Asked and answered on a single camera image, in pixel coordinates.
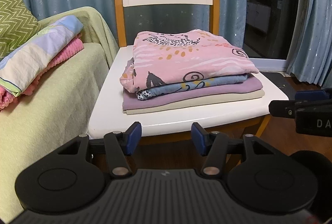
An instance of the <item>pillow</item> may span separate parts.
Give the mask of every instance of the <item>pillow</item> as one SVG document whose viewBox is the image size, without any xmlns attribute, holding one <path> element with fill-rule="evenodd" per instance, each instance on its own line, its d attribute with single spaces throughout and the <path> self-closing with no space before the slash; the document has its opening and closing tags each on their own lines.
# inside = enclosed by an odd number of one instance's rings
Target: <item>pillow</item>
<svg viewBox="0 0 332 224">
<path fill-rule="evenodd" d="M 0 85 L 19 96 L 83 28 L 74 15 L 45 27 L 0 62 Z"/>
<path fill-rule="evenodd" d="M 67 59 L 71 58 L 75 54 L 77 54 L 79 51 L 84 49 L 83 42 L 79 39 L 80 35 L 74 37 L 71 42 L 69 42 L 52 60 L 49 62 L 47 67 L 37 75 L 37 77 L 32 81 L 32 83 L 27 87 L 27 89 L 24 90 L 22 93 L 23 95 L 32 95 L 34 89 L 39 83 L 39 79 L 41 76 L 47 72 L 52 67 L 60 64 L 61 62 L 66 61 Z M 12 102 L 17 102 L 18 99 L 8 91 L 6 91 L 1 85 L 0 85 L 0 111 L 7 107 Z"/>
<path fill-rule="evenodd" d="M 27 42 L 40 27 L 23 0 L 0 0 L 0 61 Z"/>
</svg>

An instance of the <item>sofa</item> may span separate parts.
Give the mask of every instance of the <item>sofa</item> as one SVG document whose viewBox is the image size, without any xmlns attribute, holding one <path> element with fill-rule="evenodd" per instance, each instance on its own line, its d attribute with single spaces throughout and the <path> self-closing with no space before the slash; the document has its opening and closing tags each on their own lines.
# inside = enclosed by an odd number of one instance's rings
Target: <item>sofa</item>
<svg viewBox="0 0 332 224">
<path fill-rule="evenodd" d="M 87 125 L 118 45 L 95 9 L 82 7 L 42 21 L 44 28 L 66 15 L 84 25 L 84 49 L 53 67 L 31 96 L 22 96 L 0 112 L 0 218 L 9 222 L 22 207 L 15 179 L 26 167 L 73 137 Z"/>
</svg>

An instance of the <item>folded clothes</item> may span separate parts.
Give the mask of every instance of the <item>folded clothes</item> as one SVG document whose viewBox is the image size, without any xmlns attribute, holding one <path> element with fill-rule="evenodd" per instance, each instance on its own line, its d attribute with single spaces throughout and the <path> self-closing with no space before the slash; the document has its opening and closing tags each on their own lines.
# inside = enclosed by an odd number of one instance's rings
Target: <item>folded clothes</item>
<svg viewBox="0 0 332 224">
<path fill-rule="evenodd" d="M 39 83 L 39 79 L 41 76 L 47 72 L 52 67 L 60 64 L 61 62 L 67 60 L 68 58 L 74 56 L 79 51 L 84 49 L 83 42 L 79 39 L 81 34 L 74 37 L 52 60 L 49 62 L 47 67 L 40 72 L 37 77 L 32 81 L 32 83 L 25 89 L 22 93 L 22 95 L 32 95 L 34 89 Z M 0 85 L 0 111 L 7 107 L 10 103 L 16 103 L 17 97 L 6 91 L 1 85 Z"/>
<path fill-rule="evenodd" d="M 124 90 L 122 108 L 123 110 L 150 108 L 180 100 L 192 99 L 195 97 L 217 95 L 223 93 L 248 93 L 262 88 L 263 85 L 260 80 L 250 75 L 248 79 L 243 83 L 233 85 L 216 85 L 185 92 L 166 94 L 154 97 L 146 101 L 140 101 L 137 99 L 135 93 L 129 93 L 127 90 Z"/>
<path fill-rule="evenodd" d="M 265 93 L 263 89 L 249 93 L 226 93 L 218 95 L 209 95 L 203 97 L 195 97 L 189 100 L 180 100 L 169 104 L 161 105 L 158 107 L 127 110 L 126 113 L 139 114 L 139 113 L 149 113 L 149 112 L 160 112 L 160 111 L 181 109 L 181 108 L 194 107 L 200 105 L 208 105 L 208 104 L 216 104 L 216 103 L 240 101 L 240 100 L 252 100 L 263 97 L 264 95 Z"/>
<path fill-rule="evenodd" d="M 211 77 L 258 73 L 240 48 L 195 29 L 183 34 L 138 33 L 133 59 L 120 78 L 129 92 Z"/>
<path fill-rule="evenodd" d="M 83 24 L 69 15 L 39 31 L 2 59 L 0 85 L 19 96 L 82 28 Z"/>
<path fill-rule="evenodd" d="M 231 85 L 241 83 L 247 80 L 247 78 L 248 74 L 226 75 L 192 82 L 160 85 L 136 92 L 136 96 L 138 100 L 147 100 L 162 94 L 177 93 L 216 85 Z"/>
</svg>

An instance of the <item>window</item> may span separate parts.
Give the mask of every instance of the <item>window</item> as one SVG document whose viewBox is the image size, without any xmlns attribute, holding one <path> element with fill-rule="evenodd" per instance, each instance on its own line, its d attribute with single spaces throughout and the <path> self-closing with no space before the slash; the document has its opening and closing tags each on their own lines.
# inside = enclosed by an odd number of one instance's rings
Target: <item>window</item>
<svg viewBox="0 0 332 224">
<path fill-rule="evenodd" d="M 281 60 L 253 60 L 261 69 L 287 67 L 298 3 L 299 0 L 247 0 L 243 49 L 251 58 Z"/>
</svg>

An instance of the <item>green zigzag pillow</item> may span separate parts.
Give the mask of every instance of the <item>green zigzag pillow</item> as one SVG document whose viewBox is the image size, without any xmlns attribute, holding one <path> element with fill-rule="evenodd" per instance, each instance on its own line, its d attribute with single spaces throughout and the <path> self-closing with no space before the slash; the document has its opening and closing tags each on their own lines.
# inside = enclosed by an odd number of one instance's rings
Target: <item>green zigzag pillow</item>
<svg viewBox="0 0 332 224">
<path fill-rule="evenodd" d="M 0 61 L 40 30 L 23 0 L 0 0 Z"/>
</svg>

